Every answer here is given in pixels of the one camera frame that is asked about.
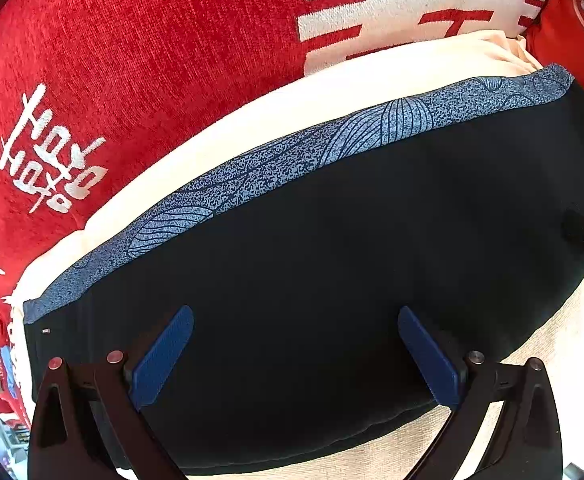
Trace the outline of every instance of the silver bolt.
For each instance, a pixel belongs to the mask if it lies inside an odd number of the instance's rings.
[[[537,372],[540,372],[541,370],[543,370],[543,361],[541,361],[541,359],[537,357],[533,357],[530,359],[530,366],[532,367],[532,369],[536,370]]]
[[[61,365],[62,359],[60,357],[55,357],[53,359],[50,359],[49,363],[47,364],[47,367],[50,370],[58,370],[58,368],[60,368]]]
[[[485,356],[478,350],[472,350],[467,354],[467,360],[475,365],[482,365],[485,363]]]
[[[107,354],[107,362],[116,365],[123,360],[123,352],[120,350],[112,350],[109,354]]]

